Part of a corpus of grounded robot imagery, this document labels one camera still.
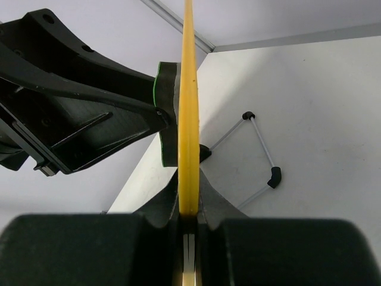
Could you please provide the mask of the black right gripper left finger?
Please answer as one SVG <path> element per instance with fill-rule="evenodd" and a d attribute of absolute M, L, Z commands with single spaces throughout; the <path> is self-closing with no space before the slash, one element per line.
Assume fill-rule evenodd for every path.
<path fill-rule="evenodd" d="M 28 214 L 1 234 L 2 285 L 179 285 L 177 176 L 133 213 Z"/>

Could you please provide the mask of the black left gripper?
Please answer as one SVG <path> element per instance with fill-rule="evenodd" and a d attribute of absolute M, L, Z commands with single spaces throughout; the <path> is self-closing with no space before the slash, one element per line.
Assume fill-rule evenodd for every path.
<path fill-rule="evenodd" d="M 85 161 L 93 149 L 80 135 L 113 114 L 74 119 L 61 106 L 71 99 L 139 113 L 153 129 L 168 128 L 169 118 L 147 104 L 153 87 L 152 76 L 96 52 L 49 9 L 1 24 L 1 166 L 17 171 L 33 157 L 53 176 L 93 165 Z"/>

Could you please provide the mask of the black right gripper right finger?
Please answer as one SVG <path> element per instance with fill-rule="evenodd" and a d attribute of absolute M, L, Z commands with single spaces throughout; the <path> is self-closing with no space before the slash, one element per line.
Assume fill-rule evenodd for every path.
<path fill-rule="evenodd" d="M 379 285 L 362 232 L 340 219 L 253 218 L 200 176 L 198 285 Z"/>

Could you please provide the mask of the yellow framed whiteboard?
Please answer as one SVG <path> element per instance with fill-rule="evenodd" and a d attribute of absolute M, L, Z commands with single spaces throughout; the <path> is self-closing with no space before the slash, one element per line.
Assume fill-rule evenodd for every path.
<path fill-rule="evenodd" d="M 199 102 L 193 1 L 185 0 L 178 122 L 178 194 L 181 217 L 197 216 L 199 201 Z"/>

